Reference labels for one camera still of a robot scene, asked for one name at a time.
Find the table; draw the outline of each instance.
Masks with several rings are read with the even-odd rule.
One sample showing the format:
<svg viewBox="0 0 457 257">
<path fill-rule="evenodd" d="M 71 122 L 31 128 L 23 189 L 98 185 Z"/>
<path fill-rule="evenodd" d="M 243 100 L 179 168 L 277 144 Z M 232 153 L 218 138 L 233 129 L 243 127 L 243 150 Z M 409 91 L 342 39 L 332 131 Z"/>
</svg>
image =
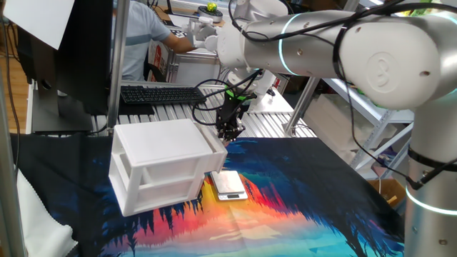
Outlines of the table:
<svg viewBox="0 0 457 257">
<path fill-rule="evenodd" d="M 128 86 L 146 86 L 146 87 L 155 87 L 155 86 L 176 86 L 176 84 L 160 84 L 160 83 L 150 83 L 150 82 L 138 82 L 138 81 L 122 81 L 122 85 Z M 223 86 L 214 86 L 214 85 L 203 85 L 200 89 L 205 93 L 209 94 L 212 91 L 223 89 Z M 29 87 L 29 98 L 27 104 L 27 122 L 26 122 L 26 133 L 31 133 L 31 122 L 32 122 L 32 106 L 33 106 L 33 90 L 34 85 Z M 273 103 L 275 99 L 278 99 L 278 102 L 284 105 L 285 101 L 283 97 L 276 93 L 273 97 Z M 202 106 L 205 108 L 212 108 L 219 106 L 224 102 L 224 95 L 219 94 L 214 97 L 209 98 L 206 103 Z M 142 122 L 155 122 L 155 121 L 168 121 L 174 119 L 192 119 L 191 115 L 191 106 L 188 104 L 167 104 L 167 105 L 158 105 L 154 106 L 155 115 L 120 115 L 118 117 L 118 124 L 134 124 Z M 198 119 L 205 121 L 206 123 L 213 123 L 216 118 L 216 112 L 202 112 L 196 110 L 196 116 Z M 291 118 L 290 112 L 268 112 L 268 113 L 247 113 L 243 116 L 243 125 L 246 127 L 246 130 L 241 133 L 240 138 L 243 137 L 266 137 L 266 138 L 283 138 L 287 137 L 285 135 L 282 124 L 288 122 Z M 106 124 L 106 116 L 93 116 L 92 122 L 94 125 L 93 131 L 98 131 Z M 314 132 L 307 128 L 305 123 L 300 120 L 300 125 L 296 127 L 296 136 L 297 137 L 316 137 Z M 99 136 L 106 136 L 107 132 L 102 131 L 99 133 Z"/>
<path fill-rule="evenodd" d="M 129 217 L 107 176 L 109 137 L 22 136 L 19 168 L 73 228 L 69 256 L 403 255 L 401 218 L 318 138 L 245 138 L 227 150 L 248 200 L 217 201 L 207 178 L 196 200 Z"/>
</svg>

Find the white paper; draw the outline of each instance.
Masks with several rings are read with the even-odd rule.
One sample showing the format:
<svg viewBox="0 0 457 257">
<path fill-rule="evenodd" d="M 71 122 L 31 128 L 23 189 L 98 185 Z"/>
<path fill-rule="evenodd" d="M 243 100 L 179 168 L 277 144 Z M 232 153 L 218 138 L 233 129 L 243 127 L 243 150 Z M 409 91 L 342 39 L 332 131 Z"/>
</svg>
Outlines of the white paper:
<svg viewBox="0 0 457 257">
<path fill-rule="evenodd" d="M 189 24 L 189 20 L 190 20 L 190 18 L 177 16 L 177 15 L 173 15 L 173 14 L 169 14 L 169 17 L 170 17 L 171 22 L 173 22 L 174 26 L 178 26 L 181 28 L 183 26 L 187 27 L 187 24 Z"/>
<path fill-rule="evenodd" d="M 74 0 L 7 0 L 4 16 L 59 49 Z"/>
</svg>

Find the metal pole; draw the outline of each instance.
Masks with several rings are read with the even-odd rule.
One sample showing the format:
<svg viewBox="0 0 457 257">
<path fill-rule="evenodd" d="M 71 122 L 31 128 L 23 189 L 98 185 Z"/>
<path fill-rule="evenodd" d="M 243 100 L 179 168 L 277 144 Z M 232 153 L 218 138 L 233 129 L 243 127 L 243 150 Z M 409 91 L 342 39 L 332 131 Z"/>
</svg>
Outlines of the metal pole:
<svg viewBox="0 0 457 257">
<path fill-rule="evenodd" d="M 0 241 L 5 257 L 26 257 L 2 81 L 0 72 Z"/>
<path fill-rule="evenodd" d="M 111 91 L 109 95 L 108 120 L 106 127 L 111 135 L 117 123 L 119 99 L 121 97 L 122 67 L 124 66 L 124 48 L 126 45 L 127 20 L 129 18 L 129 0 L 119 0 L 114 29 L 113 65 L 111 73 Z"/>
<path fill-rule="evenodd" d="M 357 9 L 359 0 L 348 0 L 344 6 L 344 11 L 355 11 Z M 293 128 L 297 125 L 300 118 L 305 114 L 306 109 L 308 109 L 311 99 L 316 90 L 317 84 L 320 78 L 309 78 L 308 83 L 306 84 L 305 90 L 300 96 L 295 109 L 293 110 L 291 120 L 287 124 L 283 124 L 284 133 L 288 136 L 292 136 Z"/>
<path fill-rule="evenodd" d="M 343 11 L 355 11 L 357 9 L 359 0 L 348 0 L 343 7 Z"/>
<path fill-rule="evenodd" d="M 391 110 L 387 110 L 381 117 L 381 120 L 378 124 L 376 124 L 371 131 L 370 136 L 366 139 L 365 143 L 363 143 L 362 147 L 366 150 L 373 148 L 373 143 L 378 140 L 379 136 L 383 133 L 384 129 L 388 125 L 388 122 L 391 120 L 394 112 Z M 363 157 L 365 157 L 366 153 L 362 149 L 359 149 L 351 161 L 351 166 L 355 171 L 357 171 L 357 166 L 360 162 L 362 162 Z"/>
</svg>

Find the small white device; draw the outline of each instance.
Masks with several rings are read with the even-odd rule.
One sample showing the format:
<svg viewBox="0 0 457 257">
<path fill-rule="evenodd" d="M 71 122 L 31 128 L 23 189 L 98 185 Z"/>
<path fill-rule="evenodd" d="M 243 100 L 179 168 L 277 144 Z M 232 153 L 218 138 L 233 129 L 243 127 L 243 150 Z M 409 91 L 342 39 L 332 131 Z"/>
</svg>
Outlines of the small white device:
<svg viewBox="0 0 457 257">
<path fill-rule="evenodd" d="M 221 201 L 246 200 L 248 194 L 237 171 L 211 172 L 218 198 Z"/>
</svg>

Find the silver bracket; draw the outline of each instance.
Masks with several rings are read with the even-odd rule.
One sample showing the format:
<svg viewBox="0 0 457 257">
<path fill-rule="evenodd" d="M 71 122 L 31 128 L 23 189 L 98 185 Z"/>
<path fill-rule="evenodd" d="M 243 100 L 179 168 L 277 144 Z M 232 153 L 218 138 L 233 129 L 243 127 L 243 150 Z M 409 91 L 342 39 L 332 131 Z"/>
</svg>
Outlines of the silver bracket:
<svg viewBox="0 0 457 257">
<path fill-rule="evenodd" d="M 370 136 L 366 139 L 365 143 L 362 145 L 364 149 L 369 151 L 369 149 L 372 148 L 373 142 L 381 136 L 383 133 L 384 129 L 386 128 L 388 122 L 391 120 L 392 115 L 394 114 L 394 111 L 387 110 L 379 120 L 378 124 L 376 124 L 370 134 Z M 351 168 L 356 168 L 357 165 L 363 160 L 365 157 L 366 153 L 362 150 L 359 149 L 357 151 L 356 156 L 351 161 Z"/>
</svg>

